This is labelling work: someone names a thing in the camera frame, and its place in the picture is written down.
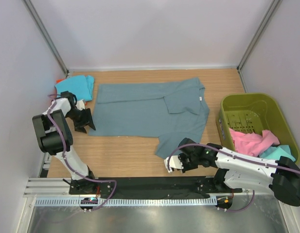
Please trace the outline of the grey blue t shirt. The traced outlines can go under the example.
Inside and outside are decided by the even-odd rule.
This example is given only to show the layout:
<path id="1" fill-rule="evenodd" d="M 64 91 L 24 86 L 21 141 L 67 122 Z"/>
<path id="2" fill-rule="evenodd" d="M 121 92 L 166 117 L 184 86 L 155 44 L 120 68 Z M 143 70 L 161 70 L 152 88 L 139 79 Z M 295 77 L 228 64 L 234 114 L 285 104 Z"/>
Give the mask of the grey blue t shirt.
<path id="1" fill-rule="evenodd" d="M 184 138 L 200 142 L 209 107 L 198 78 L 167 83 L 101 84 L 90 136 L 158 138 L 156 156 L 167 158 Z"/>

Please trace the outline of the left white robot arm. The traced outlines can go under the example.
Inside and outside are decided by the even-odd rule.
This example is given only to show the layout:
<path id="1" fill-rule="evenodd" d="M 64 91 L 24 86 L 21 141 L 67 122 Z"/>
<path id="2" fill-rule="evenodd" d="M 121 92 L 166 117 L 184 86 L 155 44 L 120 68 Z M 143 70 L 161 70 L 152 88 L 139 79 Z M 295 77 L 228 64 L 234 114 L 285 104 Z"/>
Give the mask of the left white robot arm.
<path id="1" fill-rule="evenodd" d="M 66 118 L 73 121 L 76 132 L 87 133 L 86 126 L 96 130 L 91 110 L 69 91 L 50 97 L 53 100 L 48 110 L 32 118 L 38 146 L 65 166 L 71 175 L 72 186 L 81 182 L 80 188 L 86 194 L 92 194 L 97 189 L 97 182 L 74 149 L 73 136 L 66 121 Z"/>

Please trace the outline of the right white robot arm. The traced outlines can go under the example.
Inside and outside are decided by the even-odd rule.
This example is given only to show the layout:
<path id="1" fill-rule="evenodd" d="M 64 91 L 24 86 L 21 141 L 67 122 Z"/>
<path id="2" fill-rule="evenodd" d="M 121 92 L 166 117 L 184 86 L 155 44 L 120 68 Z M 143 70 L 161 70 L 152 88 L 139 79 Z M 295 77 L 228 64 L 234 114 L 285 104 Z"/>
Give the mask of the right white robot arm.
<path id="1" fill-rule="evenodd" d="M 184 168 L 214 167 L 219 177 L 213 180 L 218 192 L 247 189 L 268 193 L 290 206 L 300 206 L 300 169 L 291 159 L 264 159 L 243 155 L 221 145 L 198 144 L 184 138 L 178 150 Z"/>

